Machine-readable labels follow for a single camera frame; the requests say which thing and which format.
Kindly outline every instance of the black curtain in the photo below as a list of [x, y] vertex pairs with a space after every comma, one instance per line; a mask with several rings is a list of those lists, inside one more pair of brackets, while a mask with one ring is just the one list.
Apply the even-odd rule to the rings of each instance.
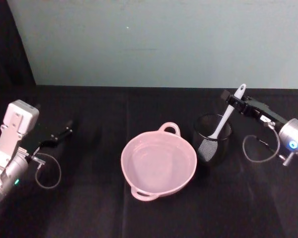
[[6, 0], [0, 0], [0, 86], [35, 85], [30, 64]]

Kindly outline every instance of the bowl handle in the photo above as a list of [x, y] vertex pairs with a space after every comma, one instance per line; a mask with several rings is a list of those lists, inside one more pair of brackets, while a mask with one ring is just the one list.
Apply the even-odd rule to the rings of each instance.
[[176, 123], [174, 123], [174, 122], [166, 122], [165, 124], [163, 124], [160, 128], [159, 128], [159, 130], [165, 130], [166, 128], [168, 128], [168, 127], [171, 127], [171, 128], [173, 128], [174, 130], [175, 130], [175, 134], [177, 135], [177, 136], [180, 136], [181, 137], [181, 133], [180, 133], [180, 128], [178, 127], [178, 125], [176, 124]]
[[159, 197], [159, 195], [157, 194], [146, 194], [143, 191], [138, 190], [135, 187], [131, 187], [131, 194], [138, 200], [140, 201], [144, 201], [144, 202], [149, 202], [149, 201], [153, 201], [155, 199], [157, 199]]

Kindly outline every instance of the black mesh cup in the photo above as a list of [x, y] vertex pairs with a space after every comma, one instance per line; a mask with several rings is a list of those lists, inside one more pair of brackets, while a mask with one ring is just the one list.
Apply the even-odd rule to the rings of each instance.
[[222, 119], [221, 115], [205, 114], [194, 122], [193, 148], [202, 165], [215, 166], [224, 160], [233, 132], [231, 124], [226, 122], [217, 139], [211, 136]]

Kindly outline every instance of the cable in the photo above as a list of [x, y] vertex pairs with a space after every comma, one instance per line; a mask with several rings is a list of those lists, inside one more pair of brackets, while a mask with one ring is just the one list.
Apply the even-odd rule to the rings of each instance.
[[46, 187], [44, 185], [42, 185], [39, 180], [38, 180], [38, 173], [39, 173], [39, 170], [41, 167], [38, 167], [37, 171], [35, 172], [35, 181], [36, 183], [43, 189], [53, 189], [55, 187], [57, 187], [60, 182], [61, 182], [61, 178], [62, 178], [62, 170], [61, 170], [61, 166], [60, 166], [60, 163], [52, 156], [52, 155], [49, 155], [49, 154], [45, 154], [45, 153], [36, 153], [36, 155], [44, 155], [44, 156], [47, 156], [47, 157], [50, 157], [51, 159], [53, 159], [55, 161], [55, 163], [57, 164], [58, 168], [59, 168], [59, 171], [60, 171], [60, 176], [59, 176], [59, 180], [57, 181], [57, 183], [51, 187]]
[[247, 141], [248, 138], [250, 138], [250, 137], [254, 137], [255, 139], [257, 139], [257, 136], [256, 136], [256, 135], [248, 135], [248, 136], [246, 136], [246, 137], [244, 138], [244, 140], [243, 140], [243, 146], [242, 146], [242, 147], [243, 147], [243, 153], [244, 153], [245, 157], [246, 157], [250, 162], [253, 162], [253, 163], [264, 163], [264, 162], [268, 162], [268, 161], [270, 161], [270, 160], [273, 159], [276, 155], [278, 155], [278, 152], [279, 152], [279, 149], [280, 149], [280, 139], [279, 139], [279, 136], [278, 136], [276, 130], [275, 130], [273, 127], [270, 127], [270, 126], [269, 126], [269, 128], [274, 132], [274, 134], [275, 134], [275, 136], [276, 136], [276, 140], [277, 140], [277, 150], [275, 151], [275, 153], [274, 153], [272, 156], [268, 157], [268, 158], [265, 159], [265, 160], [252, 160], [252, 159], [250, 159], [250, 158], [248, 157], [248, 155], [246, 154], [245, 143], [246, 143], [246, 141]]

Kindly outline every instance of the black tablecloth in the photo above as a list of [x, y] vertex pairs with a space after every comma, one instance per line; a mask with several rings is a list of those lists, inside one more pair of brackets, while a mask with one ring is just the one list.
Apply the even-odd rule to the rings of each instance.
[[[16, 99], [41, 104], [41, 127], [58, 131], [68, 119], [79, 121], [67, 145], [54, 152], [63, 171], [59, 187], [36, 186], [31, 163], [0, 204], [0, 237], [298, 237], [298, 159], [287, 168], [278, 159], [248, 162], [241, 142], [262, 128], [238, 113], [230, 118], [233, 143], [222, 164], [199, 165], [187, 186], [172, 196], [148, 203], [131, 196], [120, 167], [126, 143], [167, 121], [178, 124], [191, 143], [198, 115], [225, 110], [221, 93], [47, 86], [0, 90], [0, 125], [8, 103]], [[286, 119], [298, 118], [298, 90], [248, 89], [245, 94]]]

